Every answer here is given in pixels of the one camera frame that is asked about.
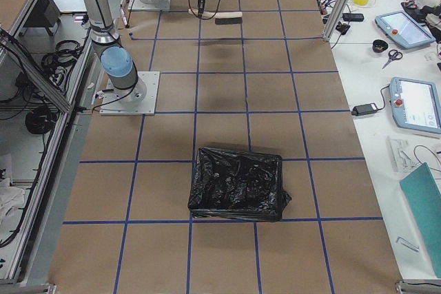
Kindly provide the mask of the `black power adapter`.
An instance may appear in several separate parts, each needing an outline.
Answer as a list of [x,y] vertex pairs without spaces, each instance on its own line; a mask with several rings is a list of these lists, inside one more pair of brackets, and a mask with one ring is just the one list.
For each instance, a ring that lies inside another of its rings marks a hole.
[[375,114],[379,111],[379,108],[375,103],[367,103],[363,105],[356,105],[351,110],[352,116],[366,116]]

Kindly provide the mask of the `white paper sheet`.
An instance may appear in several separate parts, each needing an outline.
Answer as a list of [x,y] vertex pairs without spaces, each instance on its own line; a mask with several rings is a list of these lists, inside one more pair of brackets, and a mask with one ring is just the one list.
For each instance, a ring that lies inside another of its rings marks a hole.
[[408,140],[388,137],[391,161],[395,172],[409,173],[417,167],[416,160],[411,156]]

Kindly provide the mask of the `beige hand brush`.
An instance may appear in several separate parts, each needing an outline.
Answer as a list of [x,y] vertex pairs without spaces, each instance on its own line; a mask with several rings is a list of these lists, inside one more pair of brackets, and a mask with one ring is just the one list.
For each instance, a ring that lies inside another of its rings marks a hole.
[[242,12],[198,12],[193,8],[189,8],[188,13],[202,21],[214,20],[216,25],[235,25],[243,22]]

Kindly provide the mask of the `black bag lined bin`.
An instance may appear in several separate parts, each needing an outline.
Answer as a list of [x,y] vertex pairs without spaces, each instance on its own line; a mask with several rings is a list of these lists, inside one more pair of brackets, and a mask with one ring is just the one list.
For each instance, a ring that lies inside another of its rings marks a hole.
[[198,150],[187,204],[194,217],[277,222],[290,201],[279,155]]

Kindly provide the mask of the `teach pendant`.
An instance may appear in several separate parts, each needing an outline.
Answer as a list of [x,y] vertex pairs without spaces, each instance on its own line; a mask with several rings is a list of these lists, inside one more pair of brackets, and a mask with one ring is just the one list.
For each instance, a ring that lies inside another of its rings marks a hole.
[[398,127],[440,134],[440,100],[434,83],[393,77],[389,94],[392,117]]
[[375,17],[376,25],[404,49],[418,48],[435,42],[435,38],[404,11]]

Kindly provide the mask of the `black scissors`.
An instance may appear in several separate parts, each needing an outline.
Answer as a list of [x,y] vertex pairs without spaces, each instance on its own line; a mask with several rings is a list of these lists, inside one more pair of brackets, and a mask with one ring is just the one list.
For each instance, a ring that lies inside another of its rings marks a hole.
[[382,69],[385,69],[386,66],[388,66],[391,62],[398,61],[398,60],[402,59],[402,57],[403,57],[403,53],[401,53],[401,51],[396,50],[396,49],[389,50],[389,52],[388,52],[388,60],[382,66]]

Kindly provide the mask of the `teal folder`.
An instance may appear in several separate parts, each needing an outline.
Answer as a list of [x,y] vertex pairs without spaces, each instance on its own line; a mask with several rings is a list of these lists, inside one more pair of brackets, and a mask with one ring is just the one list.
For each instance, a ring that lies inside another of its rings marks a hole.
[[440,277],[440,190],[425,162],[400,181],[434,273]]

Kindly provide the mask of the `hex key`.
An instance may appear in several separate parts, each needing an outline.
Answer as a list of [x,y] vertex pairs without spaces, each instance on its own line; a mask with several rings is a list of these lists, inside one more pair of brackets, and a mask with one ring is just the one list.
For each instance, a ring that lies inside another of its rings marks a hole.
[[405,246],[405,247],[407,247],[408,249],[411,249],[412,251],[415,251],[415,252],[419,252],[419,251],[420,251],[420,247],[419,247],[419,246],[414,245],[413,243],[411,243],[410,241],[404,239],[404,238],[401,237],[401,236],[398,236],[398,237],[396,238],[396,243],[399,243],[399,244],[401,244],[402,246]]

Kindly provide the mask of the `lower teach pendant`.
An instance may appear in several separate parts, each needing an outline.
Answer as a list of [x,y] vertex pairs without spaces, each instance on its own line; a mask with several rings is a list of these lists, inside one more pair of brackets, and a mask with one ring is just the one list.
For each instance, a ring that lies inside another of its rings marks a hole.
[[434,83],[393,77],[389,94],[392,117],[398,127],[440,134],[440,100]]

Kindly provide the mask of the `upper teach pendant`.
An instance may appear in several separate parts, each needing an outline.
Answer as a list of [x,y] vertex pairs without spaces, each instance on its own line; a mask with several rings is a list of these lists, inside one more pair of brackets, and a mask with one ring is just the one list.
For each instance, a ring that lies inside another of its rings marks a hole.
[[375,17],[376,25],[404,49],[418,48],[435,42],[435,38],[404,11]]

